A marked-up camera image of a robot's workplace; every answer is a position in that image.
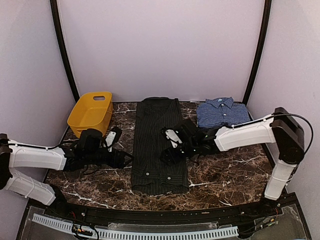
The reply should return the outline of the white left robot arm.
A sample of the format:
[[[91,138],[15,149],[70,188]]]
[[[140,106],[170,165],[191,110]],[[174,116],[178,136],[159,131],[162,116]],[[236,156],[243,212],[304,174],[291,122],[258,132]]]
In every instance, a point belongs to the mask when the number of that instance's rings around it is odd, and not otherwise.
[[[111,131],[107,136],[95,129],[84,130],[75,140],[63,141],[56,146],[37,146],[10,140],[0,135],[0,188],[36,200],[60,218],[67,218],[70,206],[60,189],[18,171],[18,168],[52,169],[74,172],[90,165],[107,165],[123,169],[134,157],[113,146],[121,136]]]

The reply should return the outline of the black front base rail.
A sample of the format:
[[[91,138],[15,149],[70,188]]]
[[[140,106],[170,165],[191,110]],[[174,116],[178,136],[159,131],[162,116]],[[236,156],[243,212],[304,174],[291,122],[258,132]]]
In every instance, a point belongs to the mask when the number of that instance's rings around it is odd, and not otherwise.
[[[34,224],[33,213],[66,219],[72,223],[109,227],[181,226],[199,228],[213,224],[217,227],[238,227],[240,239],[312,239],[302,208],[295,193],[281,196],[277,201],[260,201],[218,208],[181,211],[138,211],[107,209],[66,202],[63,210],[29,200],[24,210],[16,239],[28,240]]]

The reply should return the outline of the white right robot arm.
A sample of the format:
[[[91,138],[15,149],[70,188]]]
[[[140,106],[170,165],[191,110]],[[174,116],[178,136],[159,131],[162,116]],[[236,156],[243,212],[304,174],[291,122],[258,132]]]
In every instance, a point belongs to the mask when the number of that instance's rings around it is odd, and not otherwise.
[[[171,145],[161,152],[160,160],[173,166],[194,156],[215,155],[253,145],[276,146],[278,156],[273,159],[264,199],[255,205],[255,213],[266,217],[274,210],[274,201],[280,198],[311,147],[305,144],[305,131],[298,119],[309,126],[311,134],[314,133],[305,117],[289,113],[283,107],[277,107],[273,113],[259,119],[210,129],[197,127],[190,119],[185,119],[172,128],[161,130]]]

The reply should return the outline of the black pinstriped long sleeve shirt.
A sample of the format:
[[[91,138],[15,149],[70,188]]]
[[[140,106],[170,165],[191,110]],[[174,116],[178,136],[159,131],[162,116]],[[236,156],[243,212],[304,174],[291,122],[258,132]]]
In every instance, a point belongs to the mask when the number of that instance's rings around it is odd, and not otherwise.
[[[189,191],[186,161],[167,165],[161,153],[171,143],[161,133],[183,119],[177,98],[149,97],[137,103],[133,139],[131,188],[147,195],[183,194]]]

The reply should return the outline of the yellow plastic basket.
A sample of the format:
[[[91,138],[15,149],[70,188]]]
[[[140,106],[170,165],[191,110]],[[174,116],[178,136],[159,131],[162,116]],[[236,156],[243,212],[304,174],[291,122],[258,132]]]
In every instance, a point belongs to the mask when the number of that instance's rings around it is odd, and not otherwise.
[[[72,109],[67,124],[77,138],[82,131],[95,129],[106,134],[113,113],[113,95],[107,91],[88,92]]]

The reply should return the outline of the black enclosure frame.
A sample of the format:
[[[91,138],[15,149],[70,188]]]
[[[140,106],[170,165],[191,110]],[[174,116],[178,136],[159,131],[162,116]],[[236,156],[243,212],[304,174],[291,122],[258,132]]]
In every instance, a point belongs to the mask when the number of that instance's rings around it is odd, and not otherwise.
[[[248,103],[270,0],[52,0],[56,38],[75,100],[109,91]]]

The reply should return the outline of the blue checked folded shirt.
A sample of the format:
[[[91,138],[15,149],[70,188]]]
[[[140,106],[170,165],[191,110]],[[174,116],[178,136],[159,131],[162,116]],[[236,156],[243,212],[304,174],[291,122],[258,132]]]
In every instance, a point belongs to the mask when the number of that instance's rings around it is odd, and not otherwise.
[[[197,126],[203,129],[232,126],[249,122],[250,116],[243,103],[232,97],[206,99],[196,109]]]

